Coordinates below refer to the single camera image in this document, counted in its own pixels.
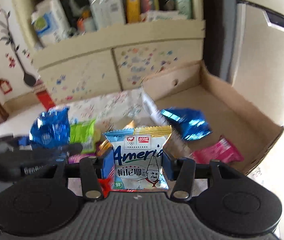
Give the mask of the blue foil snack bag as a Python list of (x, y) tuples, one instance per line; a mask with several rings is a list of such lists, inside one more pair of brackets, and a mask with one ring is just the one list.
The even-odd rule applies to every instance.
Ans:
[(69, 144), (68, 107), (42, 112), (32, 124), (29, 141), (32, 148), (57, 148)]
[(160, 113), (186, 141), (202, 139), (212, 132), (200, 110), (170, 107)]

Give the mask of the purple noodle snack bag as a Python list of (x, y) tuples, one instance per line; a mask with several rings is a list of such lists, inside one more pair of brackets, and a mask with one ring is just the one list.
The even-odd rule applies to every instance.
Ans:
[(81, 159), (86, 158), (86, 157), (91, 157), (93, 156), (92, 154), (76, 154), (72, 155), (68, 158), (68, 163), (73, 164), (73, 163), (79, 163)]

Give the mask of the white blue tissue box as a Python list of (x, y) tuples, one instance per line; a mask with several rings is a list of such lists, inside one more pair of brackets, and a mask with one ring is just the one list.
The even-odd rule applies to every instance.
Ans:
[(68, 38), (70, 25), (60, 0), (43, 0), (31, 14), (31, 24), (43, 47)]

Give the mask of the orange yellow snack bag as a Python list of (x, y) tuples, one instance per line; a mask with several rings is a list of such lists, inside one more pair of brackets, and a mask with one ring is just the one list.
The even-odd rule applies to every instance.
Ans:
[[(120, 129), (134, 128), (135, 122), (131, 118), (123, 118), (120, 121), (113, 123), (108, 131), (116, 131)], [(97, 157), (102, 156), (109, 148), (111, 147), (111, 143), (106, 139), (104, 140), (100, 146), (98, 147), (98, 151), (96, 153)]]

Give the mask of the pink snack packet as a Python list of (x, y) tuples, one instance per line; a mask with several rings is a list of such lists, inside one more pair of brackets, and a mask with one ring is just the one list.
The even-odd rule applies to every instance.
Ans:
[(193, 152), (191, 158), (198, 164), (209, 164), (212, 160), (226, 164), (244, 161), (244, 157), (235, 145), (223, 136), (214, 145)]

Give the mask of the cardboard milk box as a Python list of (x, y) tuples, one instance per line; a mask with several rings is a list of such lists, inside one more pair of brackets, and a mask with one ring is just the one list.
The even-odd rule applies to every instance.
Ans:
[(249, 174), (284, 131), (229, 83), (211, 75), (202, 61), (148, 75), (141, 87), (145, 111), (156, 125), (167, 125), (160, 113), (162, 109), (177, 107), (200, 110), (211, 127), (210, 135), (196, 141), (184, 141), (173, 130), (164, 150), (176, 158), (190, 157), (192, 152), (213, 145), (223, 135), (244, 157), (232, 167)]

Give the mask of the floral tablecloth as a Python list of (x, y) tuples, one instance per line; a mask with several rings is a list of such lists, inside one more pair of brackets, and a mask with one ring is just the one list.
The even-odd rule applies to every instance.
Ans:
[[(74, 102), (68, 105), (57, 106), (55, 109), (68, 107), (69, 124), (78, 122), (87, 122), (95, 120), (95, 146), (96, 150), (92, 154), (95, 157), (100, 144), (106, 140), (105, 133), (108, 132), (113, 123), (123, 118), (131, 118), (135, 122), (134, 128), (158, 126), (151, 119), (150, 114), (145, 111), (142, 90), (134, 89), (126, 92), (115, 93), (107, 96), (100, 96), (89, 100)], [(172, 132), (174, 127), (166, 120), (167, 125), (171, 126)], [(163, 175), (168, 183), (168, 178), (163, 169)], [(134, 190), (115, 190), (122, 192), (134, 192)], [(164, 190), (135, 190), (135, 191), (164, 191)]]

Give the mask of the green snack packet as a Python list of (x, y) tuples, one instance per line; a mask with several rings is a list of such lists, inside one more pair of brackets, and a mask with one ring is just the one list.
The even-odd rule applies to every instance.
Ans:
[(95, 120), (87, 122), (78, 122), (70, 126), (70, 143), (80, 143), (82, 145), (83, 154), (93, 153), (96, 150), (95, 146)]

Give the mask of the white refrigerator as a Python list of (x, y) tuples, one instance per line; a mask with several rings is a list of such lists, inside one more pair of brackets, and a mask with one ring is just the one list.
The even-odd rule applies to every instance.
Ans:
[(233, 21), (228, 80), (284, 125), (284, 0), (224, 0)]

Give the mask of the yellow box on shelf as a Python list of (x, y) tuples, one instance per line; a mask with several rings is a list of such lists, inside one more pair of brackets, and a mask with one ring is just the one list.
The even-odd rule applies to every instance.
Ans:
[(140, 18), (140, 0), (126, 0), (127, 22), (137, 23)]

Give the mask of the cream cabinet with stickers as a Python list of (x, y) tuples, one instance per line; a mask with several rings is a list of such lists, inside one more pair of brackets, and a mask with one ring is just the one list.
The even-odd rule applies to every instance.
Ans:
[(12, 2), (32, 64), (56, 104), (137, 88), (148, 74), (203, 56), (202, 19), (115, 24), (40, 48), (34, 1)]

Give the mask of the white blue America snack packet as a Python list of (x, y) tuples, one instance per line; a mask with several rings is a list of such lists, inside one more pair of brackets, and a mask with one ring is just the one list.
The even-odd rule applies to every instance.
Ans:
[(163, 147), (171, 126), (127, 128), (105, 133), (113, 146), (115, 190), (167, 190)]

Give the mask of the white paper box on shelf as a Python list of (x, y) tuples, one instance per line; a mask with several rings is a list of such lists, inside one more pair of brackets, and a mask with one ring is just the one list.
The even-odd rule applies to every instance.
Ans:
[(126, 24), (122, 0), (88, 0), (97, 30), (115, 24)]

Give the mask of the green bottle on shelf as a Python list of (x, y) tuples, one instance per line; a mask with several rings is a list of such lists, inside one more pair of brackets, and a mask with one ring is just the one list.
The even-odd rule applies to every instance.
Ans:
[(188, 20), (192, 19), (192, 0), (174, 0), (175, 8), (179, 14), (184, 15)]

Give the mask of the red crispy noodle snack bag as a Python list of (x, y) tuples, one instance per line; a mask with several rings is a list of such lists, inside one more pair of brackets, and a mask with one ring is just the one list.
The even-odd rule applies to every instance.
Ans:
[(106, 198), (111, 191), (113, 191), (114, 172), (111, 172), (106, 179), (98, 179), (102, 188), (102, 194)]

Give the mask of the red gift box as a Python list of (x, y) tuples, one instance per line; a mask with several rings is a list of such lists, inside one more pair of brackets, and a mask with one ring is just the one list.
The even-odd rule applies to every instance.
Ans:
[(51, 98), (44, 82), (40, 78), (36, 81), (32, 91), (47, 111), (55, 107), (53, 99)]

